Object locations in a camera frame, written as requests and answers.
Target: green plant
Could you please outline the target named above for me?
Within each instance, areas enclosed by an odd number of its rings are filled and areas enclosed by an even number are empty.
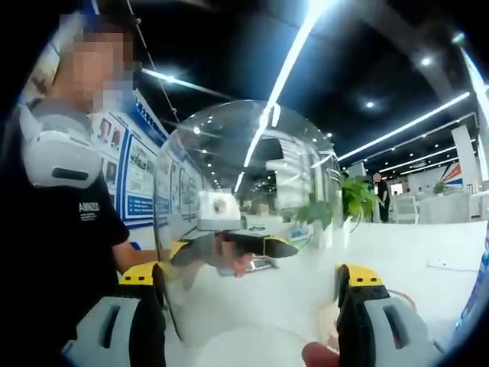
[[[446,193],[448,188],[449,187],[446,185],[446,183],[440,181],[436,183],[435,187],[433,187],[433,193],[435,194]]]
[[[369,190],[368,183],[352,177],[342,180],[342,196],[343,218],[347,219],[350,216],[357,221],[370,217],[380,201],[377,195]]]
[[[326,229],[331,223],[333,217],[333,210],[331,203],[327,201],[317,201],[316,196],[313,193],[309,194],[309,204],[301,206],[297,210],[296,221],[299,224],[307,223],[311,224],[316,220],[319,220],[322,225],[322,229]]]

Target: transparent dome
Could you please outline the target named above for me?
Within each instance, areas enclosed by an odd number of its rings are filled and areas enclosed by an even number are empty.
[[[196,365],[248,365],[250,350],[255,365],[300,365],[306,343],[328,338],[340,177],[326,135],[278,105],[214,106],[171,134],[157,158],[154,223],[167,302]]]

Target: photo on display board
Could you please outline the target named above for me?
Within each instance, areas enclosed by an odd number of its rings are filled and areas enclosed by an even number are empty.
[[[146,172],[154,176],[154,162],[148,161],[146,164]]]
[[[97,134],[97,138],[103,140],[104,142],[107,142],[111,130],[112,130],[112,124],[106,119],[102,119],[102,123],[100,124],[100,130]]]
[[[118,128],[114,128],[114,134],[112,134],[111,147],[119,150],[121,146],[121,131]]]
[[[107,170],[105,171],[105,181],[110,184],[115,184],[115,175],[117,174],[117,164],[107,162]]]
[[[146,170],[146,166],[147,166],[146,152],[136,145],[131,146],[131,163],[135,164],[143,171]]]
[[[52,43],[48,43],[22,92],[23,102],[46,96],[48,89],[53,85],[59,63],[60,55]]]

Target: black t-shirt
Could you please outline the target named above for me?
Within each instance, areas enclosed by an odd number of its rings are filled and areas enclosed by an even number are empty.
[[[389,187],[385,180],[380,180],[379,183],[377,184],[377,190],[378,190],[378,196],[381,200],[384,199],[384,193],[387,193],[386,199],[389,200]]]
[[[102,175],[86,190],[34,188],[20,158],[18,129],[12,138],[0,180],[2,260],[16,264],[8,282],[9,337],[13,346],[24,343],[19,350],[37,343],[53,352],[115,289],[112,246],[129,233]]]

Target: clear acrylic sphere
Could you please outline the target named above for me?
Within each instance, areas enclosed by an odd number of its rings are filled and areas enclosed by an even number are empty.
[[[297,365],[306,343],[327,342],[333,322],[321,310],[334,303],[344,247],[340,176],[326,134],[278,105],[214,106],[171,134],[154,223],[167,303],[196,365]]]

